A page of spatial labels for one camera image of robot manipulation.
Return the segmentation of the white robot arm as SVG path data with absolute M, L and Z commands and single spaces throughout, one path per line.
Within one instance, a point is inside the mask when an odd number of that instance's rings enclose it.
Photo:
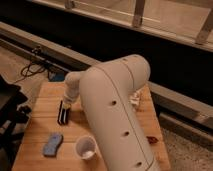
M 149 63 L 136 54 L 65 77 L 63 102 L 81 101 L 108 171 L 160 171 L 130 102 L 149 77 Z

